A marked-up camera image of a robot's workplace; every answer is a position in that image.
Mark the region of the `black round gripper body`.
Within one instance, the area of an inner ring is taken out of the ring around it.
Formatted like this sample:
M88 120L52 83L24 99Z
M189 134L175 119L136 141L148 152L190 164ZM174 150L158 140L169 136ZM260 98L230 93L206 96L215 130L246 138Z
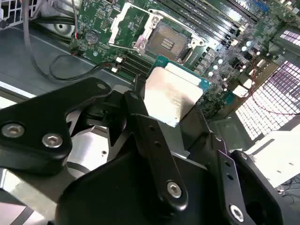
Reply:
M74 181L56 209L57 225L223 225L216 187L197 164L174 157L188 192L188 206L167 215L149 169L127 153Z

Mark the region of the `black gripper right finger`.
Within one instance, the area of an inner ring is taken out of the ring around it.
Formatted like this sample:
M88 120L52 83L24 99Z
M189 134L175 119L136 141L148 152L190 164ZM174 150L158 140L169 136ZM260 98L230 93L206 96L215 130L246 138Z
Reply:
M226 225L283 225L282 200L245 153L229 153L224 140L209 130L203 113L192 108L180 121L189 159L212 176L222 223Z

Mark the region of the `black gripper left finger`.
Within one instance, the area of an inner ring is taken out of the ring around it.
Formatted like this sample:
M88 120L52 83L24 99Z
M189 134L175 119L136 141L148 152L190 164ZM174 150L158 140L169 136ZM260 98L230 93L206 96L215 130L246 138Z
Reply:
M53 175L62 170L72 149L71 138L84 126L111 130L110 142L146 161L150 180L142 188L161 209L181 212L188 192L158 122L133 91L119 93L91 77L18 103L0 112L0 164L5 168Z

